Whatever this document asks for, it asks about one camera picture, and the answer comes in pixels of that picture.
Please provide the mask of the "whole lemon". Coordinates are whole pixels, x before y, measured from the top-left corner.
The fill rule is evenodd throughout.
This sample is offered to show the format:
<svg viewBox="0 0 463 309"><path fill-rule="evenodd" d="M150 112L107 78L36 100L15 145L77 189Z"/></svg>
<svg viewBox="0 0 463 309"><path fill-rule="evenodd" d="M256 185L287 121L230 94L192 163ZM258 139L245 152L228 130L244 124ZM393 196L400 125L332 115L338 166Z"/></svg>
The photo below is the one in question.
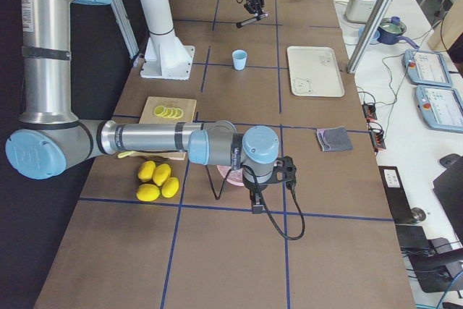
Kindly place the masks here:
<svg viewBox="0 0 463 309"><path fill-rule="evenodd" d="M157 186L162 186L170 176L171 167L168 164L160 164L155 168L152 179Z"/></svg>
<svg viewBox="0 0 463 309"><path fill-rule="evenodd" d="M137 172L137 177L141 182L149 182L153 178L153 173L156 169L154 161L144 161Z"/></svg>
<svg viewBox="0 0 463 309"><path fill-rule="evenodd" d="M148 183L140 185L136 192L137 199L144 202L155 201L160 195L158 186Z"/></svg>
<svg viewBox="0 0 463 309"><path fill-rule="evenodd" d="M179 179L169 177L161 187L161 194L164 198L173 198L179 191Z"/></svg>

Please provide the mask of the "lemon slices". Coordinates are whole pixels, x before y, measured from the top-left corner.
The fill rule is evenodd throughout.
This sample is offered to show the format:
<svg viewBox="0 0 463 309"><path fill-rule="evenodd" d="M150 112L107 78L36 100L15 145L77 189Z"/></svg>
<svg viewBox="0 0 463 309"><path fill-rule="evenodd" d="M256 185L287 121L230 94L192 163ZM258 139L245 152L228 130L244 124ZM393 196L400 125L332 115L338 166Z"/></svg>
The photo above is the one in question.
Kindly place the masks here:
<svg viewBox="0 0 463 309"><path fill-rule="evenodd" d="M157 105L153 109L153 115L163 119L181 119L184 115L184 112L179 107Z"/></svg>

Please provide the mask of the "cream bear tray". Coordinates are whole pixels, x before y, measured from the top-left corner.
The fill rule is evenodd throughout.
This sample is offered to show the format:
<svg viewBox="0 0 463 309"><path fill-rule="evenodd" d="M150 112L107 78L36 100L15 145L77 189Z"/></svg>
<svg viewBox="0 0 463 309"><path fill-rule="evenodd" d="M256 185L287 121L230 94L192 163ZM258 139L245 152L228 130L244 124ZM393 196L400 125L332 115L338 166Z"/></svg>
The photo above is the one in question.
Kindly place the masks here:
<svg viewBox="0 0 463 309"><path fill-rule="evenodd" d="M295 96L344 96L344 86L332 48L289 46L286 53L291 91Z"/></svg>

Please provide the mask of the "white post base plate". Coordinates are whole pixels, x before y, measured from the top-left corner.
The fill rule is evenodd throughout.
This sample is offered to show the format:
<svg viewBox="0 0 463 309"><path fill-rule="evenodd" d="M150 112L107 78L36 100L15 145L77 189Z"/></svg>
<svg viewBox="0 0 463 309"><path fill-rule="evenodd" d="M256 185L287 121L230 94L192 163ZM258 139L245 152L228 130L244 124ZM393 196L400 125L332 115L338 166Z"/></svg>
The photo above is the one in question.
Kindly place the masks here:
<svg viewBox="0 0 463 309"><path fill-rule="evenodd" d="M150 34L141 77L148 79L188 80L195 55L194 46L185 46L175 34Z"/></svg>

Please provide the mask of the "wooden cutting board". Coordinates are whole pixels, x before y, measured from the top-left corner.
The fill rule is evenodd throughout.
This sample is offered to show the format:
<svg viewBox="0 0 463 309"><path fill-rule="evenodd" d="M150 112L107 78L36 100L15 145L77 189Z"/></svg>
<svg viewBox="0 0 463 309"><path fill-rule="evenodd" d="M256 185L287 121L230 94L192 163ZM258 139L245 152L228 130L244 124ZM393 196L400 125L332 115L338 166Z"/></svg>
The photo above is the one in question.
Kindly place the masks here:
<svg viewBox="0 0 463 309"><path fill-rule="evenodd" d="M140 124L175 124L177 122L193 121L196 110L195 99L188 98L167 98L148 96L143 112L140 115ZM171 160L182 161L186 153L182 152L129 152L132 157L160 156Z"/></svg>

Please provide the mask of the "far teach pendant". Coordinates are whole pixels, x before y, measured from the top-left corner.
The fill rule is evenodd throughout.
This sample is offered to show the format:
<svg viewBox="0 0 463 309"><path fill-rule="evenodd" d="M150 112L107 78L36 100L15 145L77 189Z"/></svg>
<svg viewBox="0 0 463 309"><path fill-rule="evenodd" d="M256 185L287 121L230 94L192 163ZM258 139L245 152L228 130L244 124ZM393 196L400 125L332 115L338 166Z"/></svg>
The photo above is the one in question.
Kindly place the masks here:
<svg viewBox="0 0 463 309"><path fill-rule="evenodd" d="M409 81L413 84L449 88L453 86L442 53L407 49L403 62Z"/></svg>

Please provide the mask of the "near teach pendant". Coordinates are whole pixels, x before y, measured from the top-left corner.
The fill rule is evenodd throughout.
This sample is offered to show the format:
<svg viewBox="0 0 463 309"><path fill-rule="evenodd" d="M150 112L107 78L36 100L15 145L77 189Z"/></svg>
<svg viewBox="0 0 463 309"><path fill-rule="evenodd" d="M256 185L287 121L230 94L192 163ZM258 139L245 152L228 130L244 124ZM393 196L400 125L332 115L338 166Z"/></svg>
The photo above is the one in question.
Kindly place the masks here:
<svg viewBox="0 0 463 309"><path fill-rule="evenodd" d="M456 88L418 85L415 97L430 129L462 133L462 98Z"/></svg>

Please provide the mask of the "black box with label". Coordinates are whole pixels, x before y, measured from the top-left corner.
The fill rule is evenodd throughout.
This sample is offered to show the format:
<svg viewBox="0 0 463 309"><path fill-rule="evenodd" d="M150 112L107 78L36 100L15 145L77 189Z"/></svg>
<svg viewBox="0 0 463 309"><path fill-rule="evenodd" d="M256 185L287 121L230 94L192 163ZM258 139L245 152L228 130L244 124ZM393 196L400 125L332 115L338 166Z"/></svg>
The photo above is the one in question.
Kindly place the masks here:
<svg viewBox="0 0 463 309"><path fill-rule="evenodd" d="M378 167L388 206L396 224L408 224L413 220L404 187L395 166Z"/></svg>

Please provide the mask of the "pink bowl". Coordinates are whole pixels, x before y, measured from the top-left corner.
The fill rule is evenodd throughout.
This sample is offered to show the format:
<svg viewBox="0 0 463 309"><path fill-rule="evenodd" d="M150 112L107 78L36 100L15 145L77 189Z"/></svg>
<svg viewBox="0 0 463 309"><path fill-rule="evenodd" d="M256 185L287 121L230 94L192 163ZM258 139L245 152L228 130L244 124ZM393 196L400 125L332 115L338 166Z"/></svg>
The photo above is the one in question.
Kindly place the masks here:
<svg viewBox="0 0 463 309"><path fill-rule="evenodd" d="M232 170L230 166L218 165L219 174L226 178L226 181L234 186L244 187L242 169Z"/></svg>

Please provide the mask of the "light blue cup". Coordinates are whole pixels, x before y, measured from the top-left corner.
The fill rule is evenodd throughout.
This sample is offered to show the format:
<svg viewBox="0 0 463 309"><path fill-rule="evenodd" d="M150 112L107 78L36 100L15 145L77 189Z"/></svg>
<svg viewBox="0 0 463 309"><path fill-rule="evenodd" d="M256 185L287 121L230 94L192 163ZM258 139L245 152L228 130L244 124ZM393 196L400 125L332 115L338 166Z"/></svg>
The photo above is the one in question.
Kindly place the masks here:
<svg viewBox="0 0 463 309"><path fill-rule="evenodd" d="M232 61L235 70L241 71L246 67L247 52L242 49L237 49L232 52Z"/></svg>

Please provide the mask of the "black monitor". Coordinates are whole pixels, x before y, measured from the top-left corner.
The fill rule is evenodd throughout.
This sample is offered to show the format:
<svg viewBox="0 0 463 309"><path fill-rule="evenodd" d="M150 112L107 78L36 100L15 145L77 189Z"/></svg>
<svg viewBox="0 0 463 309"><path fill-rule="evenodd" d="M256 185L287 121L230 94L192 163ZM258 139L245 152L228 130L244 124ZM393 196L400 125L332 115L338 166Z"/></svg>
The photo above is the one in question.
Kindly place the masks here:
<svg viewBox="0 0 463 309"><path fill-rule="evenodd" d="M462 243L462 156L450 168L433 180L435 193L459 244ZM425 247L405 249L412 272L421 290L426 293L462 290L462 247L451 245L442 237L427 240Z"/></svg>

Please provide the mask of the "aluminium frame post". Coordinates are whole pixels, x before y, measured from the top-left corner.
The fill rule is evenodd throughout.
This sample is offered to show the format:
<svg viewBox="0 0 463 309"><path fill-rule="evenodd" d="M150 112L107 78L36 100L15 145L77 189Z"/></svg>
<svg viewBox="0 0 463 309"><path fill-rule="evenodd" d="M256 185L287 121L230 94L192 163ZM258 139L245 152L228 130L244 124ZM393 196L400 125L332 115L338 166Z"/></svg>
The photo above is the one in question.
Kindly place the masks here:
<svg viewBox="0 0 463 309"><path fill-rule="evenodd" d="M386 10L388 9L391 1L392 0L377 0L367 20L364 32L358 39L354 52L349 59L349 63L347 65L347 72L349 74L355 73L357 67L359 66L360 60L364 56L366 49L370 44L370 39L373 37L373 33L378 29L378 26L386 14Z"/></svg>

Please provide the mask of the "black computer mouse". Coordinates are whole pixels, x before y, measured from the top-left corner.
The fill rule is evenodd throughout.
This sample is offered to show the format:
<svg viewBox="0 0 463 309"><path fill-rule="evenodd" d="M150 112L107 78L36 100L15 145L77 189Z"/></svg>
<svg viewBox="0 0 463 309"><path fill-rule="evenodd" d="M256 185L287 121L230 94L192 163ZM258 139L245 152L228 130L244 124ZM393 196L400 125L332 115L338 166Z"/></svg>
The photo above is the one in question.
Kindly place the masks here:
<svg viewBox="0 0 463 309"><path fill-rule="evenodd" d="M450 168L455 162L457 162L461 156L457 153L450 153L442 158L439 159L439 164L448 169Z"/></svg>

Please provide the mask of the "grey folded cloth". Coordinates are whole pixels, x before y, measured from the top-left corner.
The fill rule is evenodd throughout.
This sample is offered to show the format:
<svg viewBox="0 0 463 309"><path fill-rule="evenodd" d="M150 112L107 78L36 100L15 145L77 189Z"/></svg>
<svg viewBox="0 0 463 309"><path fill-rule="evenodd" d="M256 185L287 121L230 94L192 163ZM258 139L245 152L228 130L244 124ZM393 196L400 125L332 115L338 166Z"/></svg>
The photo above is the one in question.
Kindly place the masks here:
<svg viewBox="0 0 463 309"><path fill-rule="evenodd" d="M353 149L345 127L317 129L316 135L323 152L351 151Z"/></svg>

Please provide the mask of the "black power strip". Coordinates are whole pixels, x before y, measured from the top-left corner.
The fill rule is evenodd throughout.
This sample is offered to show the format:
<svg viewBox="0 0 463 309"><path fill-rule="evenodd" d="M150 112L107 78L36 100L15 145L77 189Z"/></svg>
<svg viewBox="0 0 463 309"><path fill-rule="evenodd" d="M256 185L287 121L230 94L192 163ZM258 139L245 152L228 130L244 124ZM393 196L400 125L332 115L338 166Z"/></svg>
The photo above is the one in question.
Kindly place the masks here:
<svg viewBox="0 0 463 309"><path fill-rule="evenodd" d="M386 149L385 130L378 122L376 115L376 107L373 102L362 103L362 110L368 126L368 132L372 143L373 150L377 153Z"/></svg>

